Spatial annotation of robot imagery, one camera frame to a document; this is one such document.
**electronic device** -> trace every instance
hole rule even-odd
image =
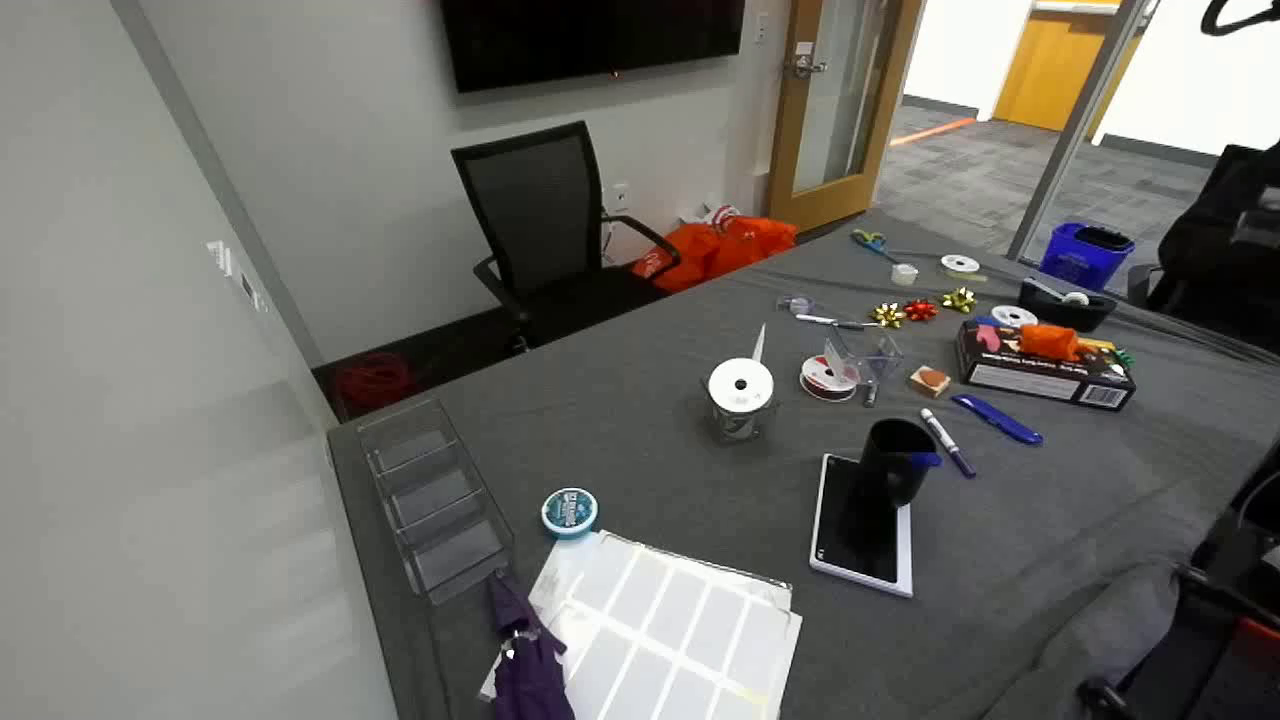
[[[459,94],[734,55],[743,0],[441,0]]]
[[[891,542],[881,552],[859,552],[847,545],[847,487],[859,466],[835,454],[823,454],[817,504],[813,504],[813,535],[809,535],[809,569],[889,592],[910,596],[910,504],[883,508]]]

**blue container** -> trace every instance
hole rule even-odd
[[[1038,273],[1080,287],[1109,287],[1130,241],[1109,227],[1059,225],[1043,247]]]

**gray carpet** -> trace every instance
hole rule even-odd
[[[938,129],[958,113],[902,99],[891,136]],[[889,147],[874,213],[1004,254],[1052,156],[1055,132],[1017,126],[972,126]],[[1023,257],[1038,260],[1047,232],[1063,220],[1099,225],[1137,241],[1126,265],[1151,260],[1166,225],[1197,202],[1210,159],[1164,159],[1126,147],[1085,146],[1063,175],[1047,225]]]

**baseboard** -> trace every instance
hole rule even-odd
[[[975,116],[975,107],[969,107],[969,106],[945,106],[945,99],[926,99],[926,96],[902,96],[902,106],[951,113],[951,116]]]
[[[1166,147],[1166,146],[1149,146],[1149,142],[1130,142],[1130,136],[1105,136],[1099,147],[1155,156],[1155,159],[1172,159],[1172,163],[1197,163],[1197,167],[1210,167],[1215,163],[1215,156],[1187,154],[1187,147]]]

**black box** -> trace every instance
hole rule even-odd
[[[1047,398],[1085,410],[1121,412],[1137,383],[1130,373],[1109,356],[1085,365],[1055,365],[1038,356],[1019,356],[1012,349],[981,349],[981,326],[958,326],[958,381],[981,390],[1004,390],[1019,398]]]

